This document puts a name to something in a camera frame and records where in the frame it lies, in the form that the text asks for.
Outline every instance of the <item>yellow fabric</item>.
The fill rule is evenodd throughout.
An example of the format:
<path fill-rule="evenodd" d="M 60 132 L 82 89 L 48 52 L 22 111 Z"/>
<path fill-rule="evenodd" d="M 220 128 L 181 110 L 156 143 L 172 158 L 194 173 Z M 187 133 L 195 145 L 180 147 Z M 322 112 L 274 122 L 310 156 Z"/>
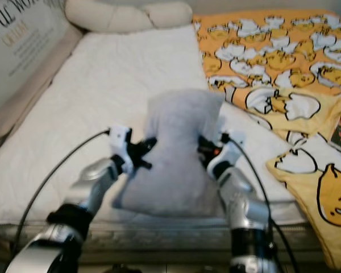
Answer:
<path fill-rule="evenodd" d="M 306 213 L 327 265 L 341 269 L 341 153 L 317 134 L 270 160 L 267 168 Z"/>
<path fill-rule="evenodd" d="M 341 269 L 341 153 L 327 140 L 341 116 L 341 19 L 326 10 L 195 15 L 211 90 L 294 145 L 267 163 L 294 194 Z"/>

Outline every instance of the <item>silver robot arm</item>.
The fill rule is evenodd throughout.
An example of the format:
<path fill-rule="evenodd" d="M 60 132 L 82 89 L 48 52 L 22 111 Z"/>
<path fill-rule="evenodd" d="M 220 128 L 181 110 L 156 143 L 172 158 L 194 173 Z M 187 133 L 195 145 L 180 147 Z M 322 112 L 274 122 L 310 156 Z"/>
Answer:
<path fill-rule="evenodd" d="M 131 129 L 114 126 L 110 131 L 111 158 L 103 158 L 86 167 L 62 206 L 47 218 L 48 227 L 39 233 L 9 264 L 6 273 L 77 272 L 81 247 L 89 225 L 101 207 L 107 190 L 122 173 L 136 167 L 151 167 L 142 156 L 156 143 L 150 139 L 130 143 Z"/>
<path fill-rule="evenodd" d="M 243 135 L 233 139 L 242 146 Z M 198 151 L 218 186 L 231 233 L 230 273 L 275 273 L 274 244 L 268 238 L 269 209 L 244 173 L 235 167 L 241 155 L 231 142 L 221 147 L 201 138 Z"/>

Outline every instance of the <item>gray cushion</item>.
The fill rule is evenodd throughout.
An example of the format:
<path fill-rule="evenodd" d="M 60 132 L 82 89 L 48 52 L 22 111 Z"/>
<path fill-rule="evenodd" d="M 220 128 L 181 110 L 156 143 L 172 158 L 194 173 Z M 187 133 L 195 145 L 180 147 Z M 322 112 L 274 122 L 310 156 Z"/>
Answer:
<path fill-rule="evenodd" d="M 149 102 L 145 137 L 157 144 L 113 206 L 161 217 L 220 216 L 215 182 L 198 159 L 198 137 L 213 139 L 223 97 L 204 90 L 169 92 Z"/>

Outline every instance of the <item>white mattress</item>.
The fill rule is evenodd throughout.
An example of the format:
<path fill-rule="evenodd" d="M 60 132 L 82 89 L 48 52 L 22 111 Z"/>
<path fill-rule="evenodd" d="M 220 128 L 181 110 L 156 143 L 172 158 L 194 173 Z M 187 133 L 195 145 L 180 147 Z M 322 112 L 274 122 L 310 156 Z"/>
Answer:
<path fill-rule="evenodd" d="M 17 224 L 35 189 L 56 163 L 78 143 L 115 123 L 142 137 L 147 100 L 183 88 L 207 88 L 192 26 L 131 35 L 87 34 L 63 65 L 19 130 L 0 149 L 0 224 Z M 280 224 L 305 222 L 292 195 L 265 168 L 265 162 L 289 146 L 253 122 L 243 111 L 224 104 L 221 126 L 247 134 L 252 158 Z M 106 137 L 87 145 L 54 175 L 28 215 L 42 224 L 64 199 L 66 190 L 89 163 L 109 156 Z M 255 183 L 244 159 L 238 166 Z M 95 223 L 223 224 L 222 219 L 166 220 L 113 209 L 106 195 Z"/>

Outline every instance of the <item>white pillow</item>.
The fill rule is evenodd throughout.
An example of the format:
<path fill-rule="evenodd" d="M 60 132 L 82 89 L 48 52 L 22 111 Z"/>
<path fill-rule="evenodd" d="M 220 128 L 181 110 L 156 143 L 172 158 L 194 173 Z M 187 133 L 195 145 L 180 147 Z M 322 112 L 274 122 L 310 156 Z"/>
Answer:
<path fill-rule="evenodd" d="M 67 0 L 66 17 L 95 32 L 128 33 L 191 23 L 192 9 L 183 2 L 154 3 L 137 9 L 96 0 Z"/>

